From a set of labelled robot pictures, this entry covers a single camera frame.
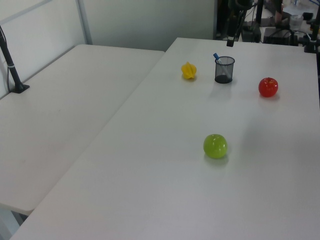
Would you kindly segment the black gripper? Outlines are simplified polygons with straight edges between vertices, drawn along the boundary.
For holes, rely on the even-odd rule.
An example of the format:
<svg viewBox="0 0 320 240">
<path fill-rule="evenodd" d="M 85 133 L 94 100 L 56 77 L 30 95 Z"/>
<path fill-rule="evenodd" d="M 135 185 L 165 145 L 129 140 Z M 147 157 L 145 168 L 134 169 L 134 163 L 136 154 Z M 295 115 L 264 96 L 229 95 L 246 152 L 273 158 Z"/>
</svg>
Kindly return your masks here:
<svg viewBox="0 0 320 240">
<path fill-rule="evenodd" d="M 230 40 L 229 38 L 234 38 L 237 30 L 237 16 L 232 15 L 229 18 L 228 22 L 228 28 L 227 28 L 227 42 L 226 46 L 227 47 L 233 47 L 234 46 L 234 39 Z"/>
</svg>

